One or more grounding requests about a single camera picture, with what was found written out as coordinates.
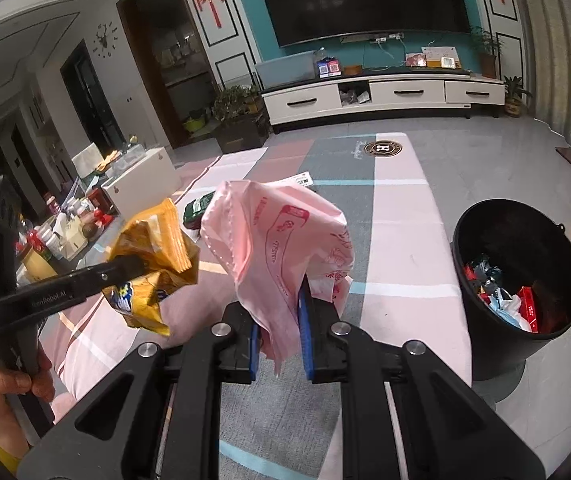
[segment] human hand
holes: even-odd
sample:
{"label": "human hand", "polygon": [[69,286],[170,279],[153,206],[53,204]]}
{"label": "human hand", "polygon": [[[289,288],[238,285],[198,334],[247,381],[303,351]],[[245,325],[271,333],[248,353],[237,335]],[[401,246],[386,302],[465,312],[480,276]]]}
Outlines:
{"label": "human hand", "polygon": [[46,402],[54,399],[54,384],[50,368],[52,363],[42,348],[38,352],[39,373],[31,378],[28,374],[0,369],[0,447],[16,458],[28,452],[26,437],[19,425],[5,394],[25,394],[32,391]]}

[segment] orange bag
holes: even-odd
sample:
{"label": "orange bag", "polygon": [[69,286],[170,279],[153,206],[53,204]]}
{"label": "orange bag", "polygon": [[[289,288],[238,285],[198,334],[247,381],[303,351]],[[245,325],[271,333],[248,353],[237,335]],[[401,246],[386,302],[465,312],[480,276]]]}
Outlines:
{"label": "orange bag", "polygon": [[168,336],[160,303],[185,285],[197,283],[199,248],[179,227],[176,206],[169,198],[131,218],[119,234],[108,261],[138,254],[147,274],[103,290],[108,303],[128,326]]}

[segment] white drawer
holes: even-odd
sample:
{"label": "white drawer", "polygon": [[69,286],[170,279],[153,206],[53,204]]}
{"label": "white drawer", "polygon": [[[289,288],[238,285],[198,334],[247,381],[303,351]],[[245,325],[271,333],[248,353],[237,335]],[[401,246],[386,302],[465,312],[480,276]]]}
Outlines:
{"label": "white drawer", "polygon": [[505,89],[502,84],[446,81],[445,98],[449,103],[504,105]]}
{"label": "white drawer", "polygon": [[336,85],[317,86],[303,90],[264,97],[270,123],[309,119],[320,112],[341,109],[339,88]]}
{"label": "white drawer", "polygon": [[371,83],[370,91],[374,105],[416,108],[424,104],[445,103],[443,81],[382,81]]}

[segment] plastic bag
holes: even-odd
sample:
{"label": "plastic bag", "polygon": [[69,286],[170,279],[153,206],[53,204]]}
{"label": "plastic bag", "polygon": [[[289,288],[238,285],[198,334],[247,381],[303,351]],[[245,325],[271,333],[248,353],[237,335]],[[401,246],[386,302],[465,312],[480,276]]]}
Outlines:
{"label": "plastic bag", "polygon": [[313,297],[342,311],[354,250],[345,216],[298,184],[221,184],[201,236],[232,276],[240,303],[262,327],[275,371],[300,348],[297,294],[307,274]]}
{"label": "plastic bag", "polygon": [[160,302],[182,286],[197,283],[199,248],[181,230],[177,209],[169,198],[137,214],[121,229],[108,261],[122,254],[137,254],[149,272],[105,288],[108,303],[128,326],[170,335]]}

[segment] wall clock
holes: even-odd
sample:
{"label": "wall clock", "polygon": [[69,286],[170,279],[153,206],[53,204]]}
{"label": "wall clock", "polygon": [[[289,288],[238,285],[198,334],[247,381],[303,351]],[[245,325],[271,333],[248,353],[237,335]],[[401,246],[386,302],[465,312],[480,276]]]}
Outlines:
{"label": "wall clock", "polygon": [[98,30],[96,31],[96,38],[92,40],[92,43],[96,45],[92,51],[97,53],[99,57],[112,56],[112,51],[117,48],[115,41],[117,41],[117,36],[115,32],[117,27],[112,27],[112,22],[99,23]]}

